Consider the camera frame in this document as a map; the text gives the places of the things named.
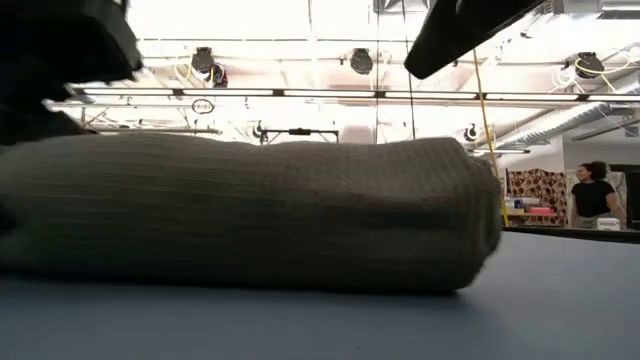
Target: ceiling light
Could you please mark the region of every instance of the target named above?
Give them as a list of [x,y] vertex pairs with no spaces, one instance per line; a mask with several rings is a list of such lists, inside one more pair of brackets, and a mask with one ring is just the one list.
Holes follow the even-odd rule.
[[182,93],[197,96],[272,96],[273,90],[190,89],[182,90]]
[[594,52],[578,53],[574,65],[576,66],[576,75],[583,79],[595,79],[604,71],[602,60],[598,59]]
[[467,92],[404,92],[404,91],[387,91],[388,98],[414,98],[414,99],[475,99],[476,93]]
[[[489,149],[473,149],[469,150],[474,154],[489,154],[491,151]],[[495,149],[493,150],[494,154],[529,154],[531,150],[527,149]]]
[[590,95],[589,100],[593,101],[640,101],[640,95]]
[[199,47],[191,57],[191,68],[200,74],[209,75],[215,64],[210,47]]
[[305,97],[342,97],[342,98],[370,98],[374,97],[374,91],[314,91],[314,90],[285,90],[287,96]]
[[113,95],[113,96],[127,96],[127,95],[173,95],[171,89],[131,89],[131,88],[106,88],[106,89],[83,89],[79,88],[86,95]]
[[464,129],[464,139],[468,142],[474,142],[478,140],[478,132],[476,131],[476,124],[471,124]]
[[639,5],[602,5],[602,11],[640,11]]
[[578,94],[487,94],[487,100],[539,100],[539,101],[571,101],[577,100]]
[[369,49],[354,49],[349,63],[353,71],[360,75],[369,75],[373,69],[373,59],[369,56]]

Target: patterned fabric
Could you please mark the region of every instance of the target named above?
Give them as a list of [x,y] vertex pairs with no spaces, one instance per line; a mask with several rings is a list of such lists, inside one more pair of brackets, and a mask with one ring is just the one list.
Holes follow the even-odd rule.
[[0,156],[0,264],[49,274],[452,291],[498,246],[497,180],[453,139],[77,136]]
[[567,201],[564,173],[542,169],[507,171],[508,196],[540,199],[540,206],[550,207],[556,217],[531,216],[525,221],[530,226],[564,226],[567,221]]

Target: ceiling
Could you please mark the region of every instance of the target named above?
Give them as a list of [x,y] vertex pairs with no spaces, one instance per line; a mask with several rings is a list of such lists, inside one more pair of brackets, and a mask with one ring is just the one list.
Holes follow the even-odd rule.
[[[146,68],[137,74],[138,81],[110,86],[201,88],[205,86],[202,80],[189,76],[189,63],[196,47],[208,46],[213,49],[216,62],[225,68],[229,88],[478,91],[471,52],[424,81],[410,77],[402,62],[424,21],[426,8],[420,11],[419,6],[412,7],[406,16],[396,12],[378,18],[371,9],[372,3],[131,1],[128,21],[139,39]],[[594,51],[607,69],[619,70],[609,75],[609,80],[614,81],[640,66],[635,62],[640,60],[640,47],[634,46],[640,41],[638,28],[640,21],[636,20],[530,14],[477,48],[483,91],[556,93],[601,89],[606,83],[600,77],[580,79],[578,86],[566,81],[567,74],[560,72],[565,59],[578,52]],[[349,57],[354,48],[369,49],[376,63],[370,75],[359,75],[350,68]],[[188,124],[189,129],[216,127],[223,132],[218,138],[241,141],[256,141],[251,129],[258,121],[270,128],[342,129],[354,124],[378,124],[378,142],[412,138],[414,125],[417,137],[454,136],[462,141],[465,127],[483,122],[479,107],[457,101],[446,106],[414,103],[411,107],[409,100],[380,104],[371,99],[347,106],[336,99],[210,98],[215,111],[198,115],[189,106],[192,99],[135,95],[93,98],[96,104],[87,107],[84,115],[78,104],[58,107],[99,128],[127,125],[176,129]],[[109,102],[118,106],[97,106]],[[126,106],[131,103],[144,106]],[[491,106],[487,120],[500,135],[544,112],[539,107]]]

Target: black top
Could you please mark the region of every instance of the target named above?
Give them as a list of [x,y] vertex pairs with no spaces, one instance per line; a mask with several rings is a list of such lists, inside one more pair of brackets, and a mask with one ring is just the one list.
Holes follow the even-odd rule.
[[615,193],[606,181],[597,180],[590,184],[575,184],[571,193],[576,200],[578,216],[594,217],[608,213],[607,195]]

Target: yellow cord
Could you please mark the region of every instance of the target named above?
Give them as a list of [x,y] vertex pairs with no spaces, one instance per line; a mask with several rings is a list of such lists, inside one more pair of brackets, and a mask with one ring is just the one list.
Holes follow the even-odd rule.
[[[476,49],[473,49],[473,65],[476,68],[476,78],[478,79],[478,95],[480,97],[480,108],[482,109],[482,120],[484,121],[484,133],[487,138],[487,145],[489,145],[489,154],[491,154],[491,163],[493,164],[493,170],[496,173],[496,178],[500,179],[500,170],[498,169],[498,162],[496,160],[496,153],[493,151],[493,140],[489,133],[489,122],[487,121],[487,110],[484,105],[484,97],[482,95],[482,80],[480,80],[480,68],[478,67],[478,55]],[[502,217],[504,218],[504,226],[509,227],[509,216],[507,216],[507,204],[504,199],[504,192],[500,191],[500,206],[502,207]]]

